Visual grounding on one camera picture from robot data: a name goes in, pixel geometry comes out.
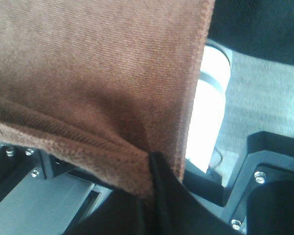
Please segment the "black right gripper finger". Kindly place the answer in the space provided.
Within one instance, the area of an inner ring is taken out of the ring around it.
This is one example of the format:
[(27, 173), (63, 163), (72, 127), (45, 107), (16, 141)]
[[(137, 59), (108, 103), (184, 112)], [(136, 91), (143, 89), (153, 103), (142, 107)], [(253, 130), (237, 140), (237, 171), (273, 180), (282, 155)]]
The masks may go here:
[(158, 235), (238, 235), (202, 206), (178, 181), (161, 153), (149, 155)]

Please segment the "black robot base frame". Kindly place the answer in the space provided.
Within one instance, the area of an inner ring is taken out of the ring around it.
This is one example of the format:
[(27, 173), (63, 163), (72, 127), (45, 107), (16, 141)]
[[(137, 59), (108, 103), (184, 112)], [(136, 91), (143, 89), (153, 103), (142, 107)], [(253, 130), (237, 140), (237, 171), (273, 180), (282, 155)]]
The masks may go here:
[[(250, 135), (225, 187), (190, 162), (180, 183), (239, 235), (294, 235), (294, 138)], [(0, 235), (157, 235), (155, 204), (43, 150), (0, 142)]]

